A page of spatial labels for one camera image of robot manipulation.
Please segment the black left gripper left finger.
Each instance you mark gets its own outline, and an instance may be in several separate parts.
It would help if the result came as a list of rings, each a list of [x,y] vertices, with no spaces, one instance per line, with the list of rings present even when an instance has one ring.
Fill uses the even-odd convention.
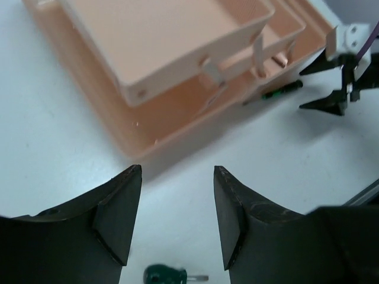
[[[118,283],[127,264],[142,167],[35,216],[1,218],[2,283]]]

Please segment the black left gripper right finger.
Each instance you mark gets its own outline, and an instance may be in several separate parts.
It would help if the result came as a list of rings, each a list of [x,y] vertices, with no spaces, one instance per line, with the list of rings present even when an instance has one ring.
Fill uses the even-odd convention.
[[[378,183],[299,214],[214,168],[224,269],[232,283],[377,283]]]

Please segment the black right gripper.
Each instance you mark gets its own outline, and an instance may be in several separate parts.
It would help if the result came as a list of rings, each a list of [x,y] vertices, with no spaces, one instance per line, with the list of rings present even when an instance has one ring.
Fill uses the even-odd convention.
[[[342,67],[341,90],[333,90],[325,98],[302,104],[299,106],[300,109],[312,109],[344,116],[348,95],[351,102],[356,102],[360,99],[361,90],[378,88],[378,53],[371,55],[371,63],[363,74],[358,77],[358,75],[354,75],[354,71],[358,70],[358,60],[355,55],[343,54],[329,60],[326,56],[326,49],[324,49],[313,62],[300,71],[299,75],[311,75],[340,66]]]

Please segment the green black precision screwdriver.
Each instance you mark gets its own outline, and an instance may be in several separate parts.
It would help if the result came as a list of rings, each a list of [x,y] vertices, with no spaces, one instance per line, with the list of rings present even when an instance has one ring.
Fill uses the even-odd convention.
[[[274,98],[276,96],[281,96],[286,93],[294,92],[298,89],[301,89],[303,87],[303,82],[301,80],[296,80],[291,83],[288,83],[278,89],[274,89],[273,91],[264,92],[260,95],[256,95],[251,99],[248,99],[247,101],[243,102],[242,105],[245,106],[251,102],[257,101],[257,100],[267,100]]]

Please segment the pink plastic toolbox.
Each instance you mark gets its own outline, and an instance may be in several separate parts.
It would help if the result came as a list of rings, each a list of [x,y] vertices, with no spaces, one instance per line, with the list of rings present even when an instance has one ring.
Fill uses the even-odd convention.
[[[312,1],[25,1],[116,145],[158,152],[291,81],[331,23]]]

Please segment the stubby green screwdriver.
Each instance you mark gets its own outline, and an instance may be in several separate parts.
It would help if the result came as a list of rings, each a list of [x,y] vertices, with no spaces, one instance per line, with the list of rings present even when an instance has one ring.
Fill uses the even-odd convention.
[[[152,264],[145,268],[144,284],[186,284],[188,282],[207,282],[207,275],[188,275],[185,269],[176,269],[165,264]]]

